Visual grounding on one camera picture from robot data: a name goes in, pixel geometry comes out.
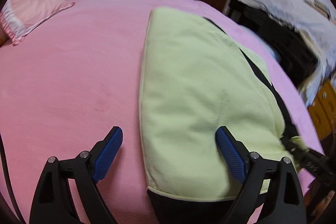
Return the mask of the person's right hand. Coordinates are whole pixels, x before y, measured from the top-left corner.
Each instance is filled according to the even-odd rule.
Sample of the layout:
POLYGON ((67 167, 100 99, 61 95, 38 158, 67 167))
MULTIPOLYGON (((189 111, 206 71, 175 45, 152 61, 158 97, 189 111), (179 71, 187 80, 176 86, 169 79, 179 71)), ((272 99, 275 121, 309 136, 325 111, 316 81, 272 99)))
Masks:
POLYGON ((329 203, 335 195, 335 191, 331 190, 327 195, 323 197, 323 199, 318 204, 314 205, 311 209, 308 209, 308 207, 312 205, 313 198, 316 196, 320 188, 321 183, 317 180, 314 180, 309 185, 309 189, 304 196, 305 207, 306 210, 308 210, 307 223, 316 223, 318 219, 323 215, 324 211, 327 209, 329 203))

